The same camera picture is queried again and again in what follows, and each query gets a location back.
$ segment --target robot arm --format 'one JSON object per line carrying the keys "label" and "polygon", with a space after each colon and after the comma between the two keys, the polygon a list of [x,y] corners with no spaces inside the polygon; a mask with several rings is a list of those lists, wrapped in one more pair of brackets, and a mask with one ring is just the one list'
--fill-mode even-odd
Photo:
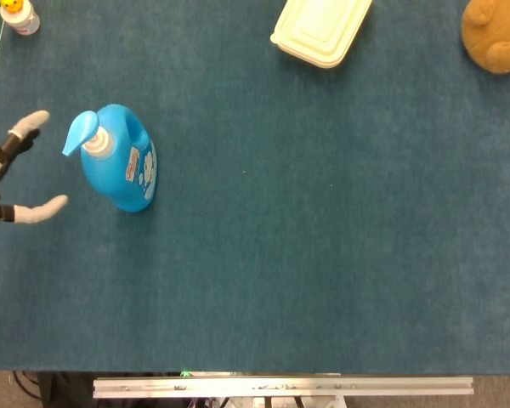
{"label": "robot arm", "polygon": [[[0,146],[0,180],[8,171],[9,166],[19,155],[29,150],[34,139],[39,135],[39,128],[49,119],[45,110],[34,112],[21,119],[9,132],[8,138]],[[66,205],[68,197],[58,195],[40,207],[0,205],[0,221],[34,224],[53,217]]]}

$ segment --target blue table surface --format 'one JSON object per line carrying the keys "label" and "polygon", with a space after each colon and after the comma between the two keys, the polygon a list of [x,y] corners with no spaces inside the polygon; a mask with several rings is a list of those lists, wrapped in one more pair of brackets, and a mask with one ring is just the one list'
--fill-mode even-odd
{"label": "blue table surface", "polygon": [[[375,0],[324,71],[269,41],[276,0],[35,0],[4,27],[0,143],[51,112],[2,202],[0,369],[510,372],[510,75],[465,53],[461,0]],[[116,210],[60,152],[131,107],[152,206]]]}

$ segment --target stuffed animal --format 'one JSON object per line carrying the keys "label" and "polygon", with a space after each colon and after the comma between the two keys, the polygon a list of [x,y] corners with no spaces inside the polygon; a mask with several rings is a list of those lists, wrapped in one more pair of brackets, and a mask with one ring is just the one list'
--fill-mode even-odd
{"label": "stuffed animal", "polygon": [[462,40],[471,58],[489,72],[510,72],[510,0],[470,0]]}

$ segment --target container lid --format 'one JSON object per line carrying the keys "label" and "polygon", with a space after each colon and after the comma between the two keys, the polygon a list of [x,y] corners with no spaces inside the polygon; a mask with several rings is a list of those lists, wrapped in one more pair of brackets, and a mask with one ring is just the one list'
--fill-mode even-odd
{"label": "container lid", "polygon": [[343,60],[371,0],[289,0],[270,41],[321,68]]}
{"label": "container lid", "polygon": [[32,12],[32,4],[25,0],[20,11],[10,13],[4,6],[0,7],[0,15],[8,24],[19,24],[30,18]]}
{"label": "container lid", "polygon": [[17,13],[21,11],[23,6],[25,5],[24,0],[0,0],[0,5],[6,9],[6,11],[10,13]]}

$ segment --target small bottle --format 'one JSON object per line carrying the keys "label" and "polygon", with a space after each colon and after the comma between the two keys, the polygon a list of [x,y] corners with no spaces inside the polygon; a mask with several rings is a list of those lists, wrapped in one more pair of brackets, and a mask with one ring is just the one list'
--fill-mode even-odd
{"label": "small bottle", "polygon": [[108,105],[80,114],[62,153],[71,156],[80,147],[83,171],[96,191],[124,211],[150,205],[157,175],[155,146],[131,110]]}
{"label": "small bottle", "polygon": [[30,0],[0,0],[0,15],[20,35],[30,36],[40,28],[40,17]]}

